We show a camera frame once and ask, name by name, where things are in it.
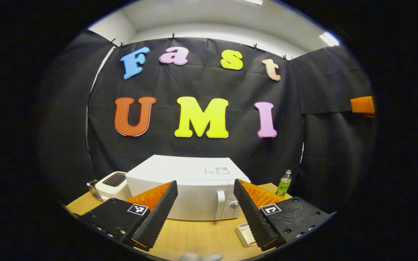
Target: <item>ceiling light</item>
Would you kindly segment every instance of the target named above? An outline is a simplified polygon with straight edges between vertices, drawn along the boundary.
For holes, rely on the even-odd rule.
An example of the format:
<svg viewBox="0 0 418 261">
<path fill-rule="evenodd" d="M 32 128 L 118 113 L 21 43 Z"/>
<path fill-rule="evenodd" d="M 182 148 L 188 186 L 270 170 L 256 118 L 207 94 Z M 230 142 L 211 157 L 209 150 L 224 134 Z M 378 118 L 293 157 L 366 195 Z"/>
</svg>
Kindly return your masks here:
<svg viewBox="0 0 418 261">
<path fill-rule="evenodd" d="M 329 32 L 325 32 L 322 35 L 319 35 L 320 39 L 322 39 L 325 43 L 329 46 L 339 46 L 340 43 L 338 40 Z"/>
<path fill-rule="evenodd" d="M 243 0 L 243 1 L 250 2 L 256 5 L 262 5 L 262 0 Z"/>
</svg>

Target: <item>white wall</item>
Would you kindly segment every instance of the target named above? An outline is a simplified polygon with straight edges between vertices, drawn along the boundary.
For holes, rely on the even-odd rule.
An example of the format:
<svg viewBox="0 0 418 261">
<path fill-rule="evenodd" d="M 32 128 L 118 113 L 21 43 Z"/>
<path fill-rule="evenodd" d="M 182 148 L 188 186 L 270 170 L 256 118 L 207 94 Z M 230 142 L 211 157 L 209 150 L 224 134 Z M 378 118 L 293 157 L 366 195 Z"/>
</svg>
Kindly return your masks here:
<svg viewBox="0 0 418 261">
<path fill-rule="evenodd" d="M 172 33 L 175 33 L 175 37 L 212 38 L 237 42 L 247 46 L 254 46 L 256 43 L 257 48 L 278 56 L 287 55 L 288 59 L 291 59 L 291 57 L 296 58 L 297 56 L 307 53 L 307 51 L 296 45 L 270 34 L 248 28 L 221 24 L 168 25 L 139 32 L 133 37 L 131 42 L 135 43 L 144 40 L 169 38 L 172 37 Z"/>
<path fill-rule="evenodd" d="M 121 42 L 124 44 L 131 43 L 136 34 L 136 29 L 121 10 L 97 21 L 88 29 L 110 41 L 116 38 L 114 43 L 118 46 Z"/>
</svg>

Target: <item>black curtain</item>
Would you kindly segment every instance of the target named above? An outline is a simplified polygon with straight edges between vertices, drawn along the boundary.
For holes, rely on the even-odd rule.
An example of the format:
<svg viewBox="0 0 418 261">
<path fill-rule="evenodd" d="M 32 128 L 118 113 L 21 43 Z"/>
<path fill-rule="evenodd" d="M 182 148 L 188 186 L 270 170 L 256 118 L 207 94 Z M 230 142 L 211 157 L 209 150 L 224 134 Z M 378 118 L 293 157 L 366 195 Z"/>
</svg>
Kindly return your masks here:
<svg viewBox="0 0 418 261">
<path fill-rule="evenodd" d="M 312 51 L 291 65 L 304 115 L 304 153 L 290 193 L 330 213 L 370 167 L 376 120 L 352 113 L 350 103 L 373 94 L 370 80 L 343 46 Z"/>
<path fill-rule="evenodd" d="M 86 105 L 96 73 L 113 45 L 85 31 L 43 72 L 36 116 L 43 175 L 68 204 L 95 178 L 86 143 Z"/>
<path fill-rule="evenodd" d="M 143 70 L 129 79 L 120 60 L 134 50 L 147 46 L 150 51 L 140 65 Z M 159 61 L 166 48 L 189 49 L 188 63 L 182 66 Z M 222 67 L 224 50 L 242 53 L 243 67 Z M 262 60 L 278 64 L 281 80 L 269 78 Z M 114 127 L 116 105 L 120 97 L 131 97 L 129 124 L 139 120 L 143 96 L 156 98 L 147 131 L 138 137 L 126 137 Z M 229 101 L 226 108 L 227 138 L 176 137 L 179 128 L 181 96 L 193 96 L 204 111 L 214 98 Z M 259 112 L 255 102 L 274 104 L 272 118 L 278 135 L 260 138 Z M 239 43 L 208 38 L 163 38 L 131 43 L 116 48 L 102 67 L 88 103 L 88 144 L 98 177 L 113 171 L 129 171 L 153 154 L 181 157 L 230 157 L 254 184 L 277 183 L 286 169 L 299 166 L 303 125 L 299 94 L 291 66 L 282 57 L 254 50 Z"/>
</svg>

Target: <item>letter m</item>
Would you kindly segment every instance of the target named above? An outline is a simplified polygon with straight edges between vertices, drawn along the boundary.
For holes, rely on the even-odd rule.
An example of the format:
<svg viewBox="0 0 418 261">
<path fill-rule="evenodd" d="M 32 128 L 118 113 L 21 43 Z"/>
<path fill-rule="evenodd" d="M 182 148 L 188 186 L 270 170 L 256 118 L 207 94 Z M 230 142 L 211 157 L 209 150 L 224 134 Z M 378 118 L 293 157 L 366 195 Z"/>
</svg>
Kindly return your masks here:
<svg viewBox="0 0 418 261">
<path fill-rule="evenodd" d="M 229 101 L 225 99 L 212 99 L 208 107 L 202 112 L 201 107 L 194 97 L 184 96 L 177 99 L 180 104 L 180 124 L 175 131 L 177 137 L 191 137 L 193 132 L 189 129 L 189 123 L 193 124 L 196 135 L 201 137 L 210 122 L 206 135 L 209 138 L 226 138 L 229 132 L 225 129 L 225 108 Z"/>
</svg>

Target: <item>small white tray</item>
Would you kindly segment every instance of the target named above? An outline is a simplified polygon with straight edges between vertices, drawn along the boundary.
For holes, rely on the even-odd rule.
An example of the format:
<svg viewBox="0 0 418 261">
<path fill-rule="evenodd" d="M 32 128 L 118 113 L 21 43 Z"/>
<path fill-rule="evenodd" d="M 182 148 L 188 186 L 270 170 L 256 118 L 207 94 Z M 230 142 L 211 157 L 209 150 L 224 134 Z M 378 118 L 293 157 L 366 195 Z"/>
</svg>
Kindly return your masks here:
<svg viewBox="0 0 418 261">
<path fill-rule="evenodd" d="M 251 229 L 249 228 L 249 225 L 247 223 L 238 226 L 237 234 L 244 247 L 249 248 L 257 245 L 257 243 L 254 240 L 252 240 L 251 242 L 247 241 L 249 239 L 249 236 L 251 236 L 252 238 Z"/>
</svg>

